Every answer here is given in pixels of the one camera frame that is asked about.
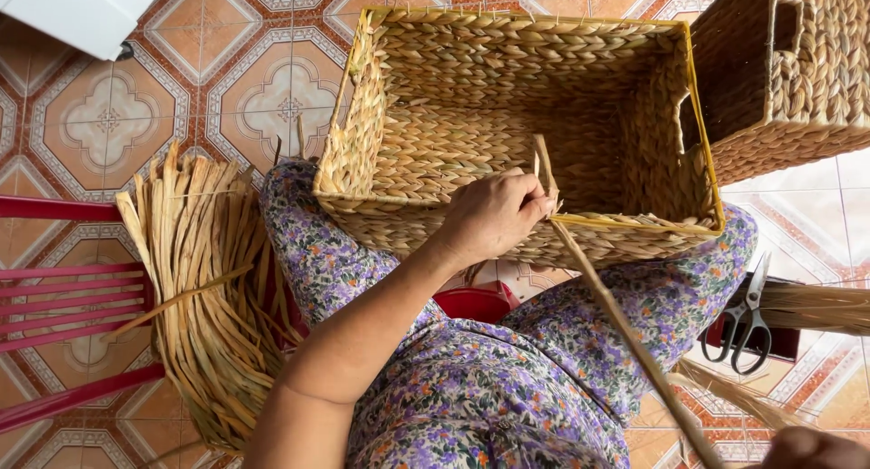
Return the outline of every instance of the woven basket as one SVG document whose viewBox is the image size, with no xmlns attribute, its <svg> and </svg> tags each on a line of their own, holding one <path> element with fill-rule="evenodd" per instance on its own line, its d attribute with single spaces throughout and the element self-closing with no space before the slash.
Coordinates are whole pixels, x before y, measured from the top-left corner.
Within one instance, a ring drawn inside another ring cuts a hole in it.
<svg viewBox="0 0 870 469">
<path fill-rule="evenodd" d="M 870 0 L 716 0 L 691 26 L 720 184 L 870 146 Z"/>
<path fill-rule="evenodd" d="M 724 225 L 706 138 L 681 143 L 688 46 L 677 21 L 367 8 L 314 195 L 356 240 L 406 253 L 441 225 L 453 190 L 528 169 L 542 134 L 564 199 L 554 219 L 591 261 L 683 251 Z M 685 118 L 700 125 L 693 105 Z M 505 257 L 570 268 L 563 246 L 539 224 Z"/>
</svg>

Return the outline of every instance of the white object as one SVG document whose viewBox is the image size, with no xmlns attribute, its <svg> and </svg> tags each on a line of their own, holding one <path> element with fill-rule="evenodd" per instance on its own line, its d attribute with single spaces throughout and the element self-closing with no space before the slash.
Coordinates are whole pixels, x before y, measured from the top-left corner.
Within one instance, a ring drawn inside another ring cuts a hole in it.
<svg viewBox="0 0 870 469">
<path fill-rule="evenodd" d="M 154 0 L 0 0 L 0 12 L 95 58 L 114 61 Z"/>
</svg>

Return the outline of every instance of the purple floral fabric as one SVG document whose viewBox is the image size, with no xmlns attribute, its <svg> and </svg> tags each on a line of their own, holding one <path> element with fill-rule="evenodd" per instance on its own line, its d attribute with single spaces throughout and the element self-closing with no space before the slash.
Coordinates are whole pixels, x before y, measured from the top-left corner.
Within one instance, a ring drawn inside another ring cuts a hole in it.
<svg viewBox="0 0 870 469">
<path fill-rule="evenodd" d="M 313 163 L 266 176 L 266 227 L 313 327 L 396 267 L 357 245 L 311 196 Z M 664 369 L 740 284 L 757 227 L 726 206 L 720 238 L 666 260 L 600 271 Z M 357 403 L 352 467 L 628 467 L 624 428 L 651 389 L 580 279 L 499 324 L 449 319 L 430 300 Z"/>
</svg>

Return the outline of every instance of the basket rim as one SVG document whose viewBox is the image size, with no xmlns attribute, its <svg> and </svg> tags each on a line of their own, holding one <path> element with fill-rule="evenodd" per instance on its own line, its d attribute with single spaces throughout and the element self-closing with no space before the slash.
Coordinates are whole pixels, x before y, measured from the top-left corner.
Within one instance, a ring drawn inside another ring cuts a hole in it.
<svg viewBox="0 0 870 469">
<path fill-rule="evenodd" d="M 363 7 L 362 12 L 359 14 L 359 21 L 363 22 L 369 15 L 373 15 L 375 13 L 389 13 L 389 12 L 414 12 L 414 13 L 433 13 L 433 14 L 457 14 L 457 15 L 467 15 L 473 14 L 473 9 L 465 11 L 464 9 L 450 9 L 447 7 L 436 8 L 436 7 L 397 7 L 397 6 L 387 6 L 387 5 L 377 5 L 377 6 L 366 6 Z M 482 15 L 488 15 L 490 12 L 484 12 L 483 10 L 478 10 Z M 701 147 L 700 151 L 703 152 L 703 157 L 705 161 L 704 170 L 707 174 L 707 177 L 710 180 L 710 186 L 712 187 L 712 200 L 713 200 L 713 215 L 715 217 L 714 224 L 710 230 L 686 230 L 684 228 L 680 228 L 677 226 L 656 226 L 650 224 L 633 224 L 628 222 L 615 222 L 608 221 L 604 219 L 595 219 L 595 218 L 584 218 L 578 215 L 555 215 L 554 218 L 558 216 L 571 216 L 576 218 L 582 218 L 584 223 L 578 222 L 566 222 L 568 225 L 573 226 L 591 226 L 591 227 L 619 227 L 619 228 L 631 228 L 635 230 L 658 230 L 658 231 L 676 231 L 680 233 L 692 233 L 697 235 L 709 235 L 713 237 L 717 237 L 722 234 L 722 231 L 725 229 L 725 212 L 722 207 L 722 200 L 719 193 L 719 184 L 716 179 L 716 173 L 713 170 L 712 166 L 712 151 L 710 149 L 710 141 L 707 138 L 706 127 L 704 125 L 704 118 L 701 112 L 701 101 L 698 94 L 698 79 L 695 74 L 695 66 L 694 59 L 691 53 L 691 30 L 689 28 L 689 23 L 686 20 L 659 20 L 659 19 L 613 19 L 613 18 L 605 18 L 605 17 L 561 17 L 558 15 L 531 15 L 529 13 L 521 13 L 521 12 L 496 12 L 492 11 L 493 17 L 495 16 L 510 16 L 514 20 L 517 19 L 528 19 L 531 21 L 539 21 L 542 19 L 549 19 L 559 21 L 561 20 L 571 20 L 579 21 L 580 25 L 589 25 L 589 24 L 605 24 L 606 22 L 618 22 L 620 25 L 639 25 L 644 26 L 647 24 L 653 24 L 656 26 L 671 26 L 671 27 L 680 27 L 683 31 L 683 35 L 686 37 L 686 84 L 688 85 L 689 97 L 691 98 L 691 106 L 692 110 L 695 114 L 695 120 L 698 122 L 699 133 L 701 134 L 701 144 L 698 145 Z M 325 138 L 324 144 L 324 155 L 327 155 L 329 150 L 332 147 L 332 131 L 338 129 L 338 114 L 342 108 L 342 98 L 344 87 L 346 86 L 347 80 L 349 78 L 351 60 L 353 59 L 353 50 L 357 45 L 357 39 L 359 36 L 359 29 L 356 30 L 353 37 L 353 43 L 351 46 L 351 52 L 347 57 L 347 62 L 344 63 L 344 71 L 342 74 L 341 84 L 338 86 L 338 96 L 336 97 L 335 106 L 332 109 L 332 118 L 330 119 L 330 134 Z M 317 173 L 314 175 L 314 182 L 312 185 L 312 194 L 315 197 L 323 198 L 323 199 L 341 199 L 341 200 L 349 200 L 349 201 L 358 201 L 358 202 L 377 202 L 377 203 L 391 203 L 391 204 L 402 204 L 402 205 L 417 205 L 417 206 L 425 206 L 425 207 L 442 207 L 446 205 L 441 202 L 430 202 L 423 201 L 422 199 L 409 199 L 405 197 L 391 197 L 391 196 L 359 196 L 348 194 L 345 192 L 330 192 L 321 190 L 321 182 L 324 178 L 324 172 L 321 167 L 318 167 Z"/>
</svg>

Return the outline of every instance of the red stool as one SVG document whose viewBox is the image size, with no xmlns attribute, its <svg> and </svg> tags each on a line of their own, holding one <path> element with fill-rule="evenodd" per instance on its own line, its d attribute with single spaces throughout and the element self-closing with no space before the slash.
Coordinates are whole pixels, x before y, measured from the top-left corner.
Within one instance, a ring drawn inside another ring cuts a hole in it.
<svg viewBox="0 0 870 469">
<path fill-rule="evenodd" d="M 64 219 L 75 221 L 121 222 L 121 214 L 114 204 L 75 203 L 28 197 L 0 196 L 0 218 Z M 46 277 L 78 277 L 111 275 L 96 280 L 71 280 L 60 284 L 22 285 L 25 279 Z M 105 288 L 123 287 L 125 290 L 98 293 Z M 91 295 L 55 301 L 36 301 L 11 304 L 12 297 L 38 296 L 59 292 L 91 290 Z M 20 269 L 0 271 L 0 352 L 9 352 L 45 343 L 86 337 L 112 331 L 129 321 L 105 321 L 24 337 L 17 332 L 39 328 L 73 325 L 81 322 L 111 319 L 119 315 L 146 312 L 154 306 L 154 289 L 142 263 L 95 264 L 80 267 L 46 269 Z M 101 307 L 87 310 L 87 306 Z M 64 313 L 28 319 L 27 315 L 60 308 L 78 307 L 83 312 Z M 23 321 L 12 322 L 10 317 L 24 316 Z M 0 433 L 14 430 L 41 419 L 47 419 L 73 408 L 87 405 L 102 397 L 130 388 L 142 386 L 164 376 L 164 367 L 154 363 L 135 371 L 101 379 L 57 394 L 40 397 L 21 405 L 0 410 Z"/>
</svg>

